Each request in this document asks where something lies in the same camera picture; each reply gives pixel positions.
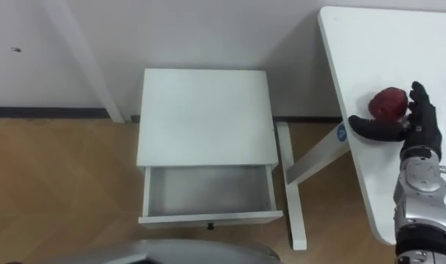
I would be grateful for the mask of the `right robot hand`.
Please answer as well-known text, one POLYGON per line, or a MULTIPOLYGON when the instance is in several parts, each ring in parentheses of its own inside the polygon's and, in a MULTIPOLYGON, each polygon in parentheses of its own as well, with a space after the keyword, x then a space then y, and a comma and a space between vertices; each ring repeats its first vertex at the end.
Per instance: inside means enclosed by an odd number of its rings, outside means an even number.
POLYGON ((436 108, 431 103, 425 87, 418 81, 412 83, 409 93, 412 101, 408 108, 408 125, 398 121, 365 119, 357 115, 348 118, 351 129, 363 138, 378 142, 403 142, 401 152, 414 155, 415 147, 425 147, 442 157, 442 134, 439 130, 436 108))

